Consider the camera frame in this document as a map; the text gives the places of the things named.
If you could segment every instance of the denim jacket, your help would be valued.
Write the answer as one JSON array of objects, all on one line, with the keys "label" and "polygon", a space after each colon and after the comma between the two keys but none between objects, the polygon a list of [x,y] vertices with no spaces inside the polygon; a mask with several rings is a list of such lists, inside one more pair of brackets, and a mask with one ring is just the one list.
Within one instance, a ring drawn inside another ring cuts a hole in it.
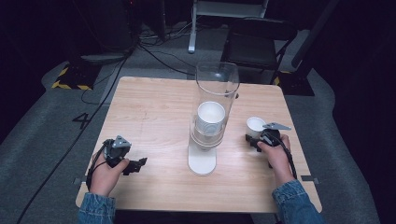
[{"label": "denim jacket", "polygon": [[[273,198],[284,224],[325,223],[298,180],[279,186]],[[115,212],[115,199],[86,193],[78,211],[78,223],[113,223]]]}]

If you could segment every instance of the black chair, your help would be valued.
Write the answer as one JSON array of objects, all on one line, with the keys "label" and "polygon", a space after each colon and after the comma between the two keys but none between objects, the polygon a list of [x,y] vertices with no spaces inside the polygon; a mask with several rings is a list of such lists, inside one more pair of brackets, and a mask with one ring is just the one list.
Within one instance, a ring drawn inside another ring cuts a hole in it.
[{"label": "black chair", "polygon": [[[221,56],[222,62],[238,66],[274,70],[270,84],[276,78],[286,47],[297,36],[297,28],[288,21],[264,18],[243,18],[230,26]],[[275,41],[283,44],[276,51]]]}]

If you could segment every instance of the wooden table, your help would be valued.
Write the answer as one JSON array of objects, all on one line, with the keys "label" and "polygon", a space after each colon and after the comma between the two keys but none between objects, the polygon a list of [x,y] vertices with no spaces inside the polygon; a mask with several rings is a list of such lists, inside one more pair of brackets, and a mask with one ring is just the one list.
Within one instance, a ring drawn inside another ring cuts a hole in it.
[{"label": "wooden table", "polygon": [[[277,86],[241,84],[233,103],[222,143],[217,149],[217,167],[211,175],[195,175],[188,165],[192,94],[195,81],[122,77],[115,91],[94,152],[118,134],[132,143],[127,157],[148,161],[129,176],[122,175],[111,197],[118,209],[151,211],[210,211],[274,213],[271,196],[273,171],[265,154],[245,140],[246,121],[260,117],[292,128],[291,152],[300,180],[310,175],[304,153],[282,90]],[[312,203],[321,204],[312,181],[302,181]],[[76,200],[81,205],[82,185]]]}]

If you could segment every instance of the white cup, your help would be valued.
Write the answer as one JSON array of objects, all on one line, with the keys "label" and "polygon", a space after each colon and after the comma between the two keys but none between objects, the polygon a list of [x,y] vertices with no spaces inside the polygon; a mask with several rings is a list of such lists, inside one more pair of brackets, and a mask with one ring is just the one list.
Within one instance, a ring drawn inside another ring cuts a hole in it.
[{"label": "white cup", "polygon": [[196,128],[203,135],[213,136],[222,129],[225,110],[221,104],[207,101],[198,106]]},{"label": "white cup", "polygon": [[262,125],[265,124],[263,119],[257,117],[251,117],[247,120],[247,135],[250,135],[253,138],[259,138],[260,134],[262,134],[262,130],[264,128]]}]

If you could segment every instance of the white base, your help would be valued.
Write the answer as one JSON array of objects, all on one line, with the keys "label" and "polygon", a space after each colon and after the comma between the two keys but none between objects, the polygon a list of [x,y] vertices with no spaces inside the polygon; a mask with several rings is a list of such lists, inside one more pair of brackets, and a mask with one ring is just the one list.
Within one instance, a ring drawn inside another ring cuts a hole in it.
[{"label": "white base", "polygon": [[210,175],[216,168],[216,148],[201,150],[189,144],[189,166],[196,175]]}]

